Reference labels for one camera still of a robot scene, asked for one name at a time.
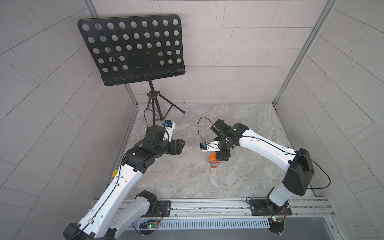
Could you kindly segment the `orange half-round lego piece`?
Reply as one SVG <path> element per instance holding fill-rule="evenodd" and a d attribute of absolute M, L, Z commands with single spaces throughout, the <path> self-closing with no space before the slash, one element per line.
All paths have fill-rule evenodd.
<path fill-rule="evenodd" d="M 216 154 L 210 154 L 209 156 L 209 162 L 214 163 L 216 161 Z"/>

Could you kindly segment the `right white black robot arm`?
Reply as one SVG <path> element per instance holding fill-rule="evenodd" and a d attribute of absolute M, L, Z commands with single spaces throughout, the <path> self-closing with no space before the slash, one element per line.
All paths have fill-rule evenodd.
<path fill-rule="evenodd" d="M 211 130 L 217 137 L 211 143 L 200 143 L 200 148 L 203 152 L 215 152 L 217 161 L 228 161 L 231 148 L 243 147 L 270 160 L 286 172 L 282 182 L 270 191 L 263 204 L 256 204 L 257 207 L 274 214 L 290 198 L 305 195 L 315 173 L 307 150 L 300 148 L 297 151 L 281 146 L 241 123 L 231 127 L 219 119 L 213 123 Z"/>

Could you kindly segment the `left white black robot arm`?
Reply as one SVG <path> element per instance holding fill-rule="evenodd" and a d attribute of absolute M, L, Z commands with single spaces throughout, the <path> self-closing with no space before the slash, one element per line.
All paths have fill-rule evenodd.
<path fill-rule="evenodd" d="M 176 125 L 166 120 L 163 126 L 146 129 L 144 139 L 123 156 L 117 175 L 97 203 L 77 224 L 69 224 L 63 232 L 66 240 L 116 240 L 140 217 L 156 211 L 157 196 L 143 191 L 121 212 L 123 200 L 155 160 L 165 154 L 179 155 L 185 141 L 173 140 Z"/>

